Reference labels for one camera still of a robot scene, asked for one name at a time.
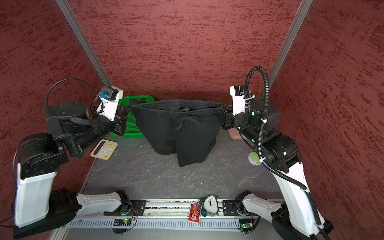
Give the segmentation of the pink shorts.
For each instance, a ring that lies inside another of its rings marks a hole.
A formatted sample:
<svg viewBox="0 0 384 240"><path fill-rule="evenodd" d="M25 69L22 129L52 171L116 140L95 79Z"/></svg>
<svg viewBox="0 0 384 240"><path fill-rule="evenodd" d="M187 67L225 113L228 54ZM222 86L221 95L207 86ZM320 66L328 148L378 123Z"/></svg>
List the pink shorts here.
<svg viewBox="0 0 384 240"><path fill-rule="evenodd" d="M239 131L235 128L228 129L228 134L229 134L230 138L233 140L241 140L242 139Z"/></svg>

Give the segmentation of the black shorts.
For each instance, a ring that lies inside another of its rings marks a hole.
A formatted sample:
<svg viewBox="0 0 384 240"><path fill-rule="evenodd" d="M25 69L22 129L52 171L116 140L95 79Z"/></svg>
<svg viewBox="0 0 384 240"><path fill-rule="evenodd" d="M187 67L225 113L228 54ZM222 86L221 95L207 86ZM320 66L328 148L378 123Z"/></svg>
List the black shorts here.
<svg viewBox="0 0 384 240"><path fill-rule="evenodd" d="M136 125L156 153L176 154L180 167L202 163L224 123L221 103L165 100L135 104Z"/></svg>

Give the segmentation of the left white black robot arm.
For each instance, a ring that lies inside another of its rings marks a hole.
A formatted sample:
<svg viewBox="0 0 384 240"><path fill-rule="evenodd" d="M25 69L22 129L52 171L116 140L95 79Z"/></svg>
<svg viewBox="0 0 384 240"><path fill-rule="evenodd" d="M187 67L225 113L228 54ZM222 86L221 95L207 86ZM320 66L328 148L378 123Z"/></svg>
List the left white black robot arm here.
<svg viewBox="0 0 384 240"><path fill-rule="evenodd" d="M87 106L78 101L45 108L49 131L22 139L15 155L15 239L57 229L78 216L103 212L120 215L130 210L131 202L122 190L85 196L52 189L60 166L69 158L82 158L109 133L122 136L128 113L127 107L118 107L111 119L90 115Z"/></svg>

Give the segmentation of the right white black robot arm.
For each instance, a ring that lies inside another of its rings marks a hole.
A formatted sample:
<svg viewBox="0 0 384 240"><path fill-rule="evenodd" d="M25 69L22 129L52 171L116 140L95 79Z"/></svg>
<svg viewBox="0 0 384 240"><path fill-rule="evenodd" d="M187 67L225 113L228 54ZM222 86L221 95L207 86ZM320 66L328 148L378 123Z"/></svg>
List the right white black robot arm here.
<svg viewBox="0 0 384 240"><path fill-rule="evenodd" d="M223 128L240 133L258 161L275 177L285 203L273 204L245 191L237 197L241 207L272 223L284 240L315 240L318 234L328 240L334 226L315 204L299 148L292 138L279 132L280 111L270 103L263 119L263 107L264 102L258 100L251 103L249 112L236 114L233 107L223 106Z"/></svg>

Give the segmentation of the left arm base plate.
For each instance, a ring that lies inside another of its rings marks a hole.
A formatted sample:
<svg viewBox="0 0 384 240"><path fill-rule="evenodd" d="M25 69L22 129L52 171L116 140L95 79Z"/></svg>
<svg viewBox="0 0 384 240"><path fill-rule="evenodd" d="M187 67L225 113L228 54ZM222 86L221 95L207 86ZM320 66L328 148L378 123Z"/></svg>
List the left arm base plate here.
<svg viewBox="0 0 384 240"><path fill-rule="evenodd" d="M146 207L146 200L130 200L129 203L122 203L113 212L104 212L104 216L142 216Z"/></svg>

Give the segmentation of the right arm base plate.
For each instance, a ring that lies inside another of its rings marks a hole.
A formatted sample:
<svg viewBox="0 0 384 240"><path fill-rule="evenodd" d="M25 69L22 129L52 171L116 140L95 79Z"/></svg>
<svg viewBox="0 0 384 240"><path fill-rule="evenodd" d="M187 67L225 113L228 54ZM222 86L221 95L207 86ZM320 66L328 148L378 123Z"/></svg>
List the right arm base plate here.
<svg viewBox="0 0 384 240"><path fill-rule="evenodd" d="M251 217L259 217L251 212L248 212L245 205L240 200L223 200L223 214L226 217L235 217L240 219L250 219Z"/></svg>

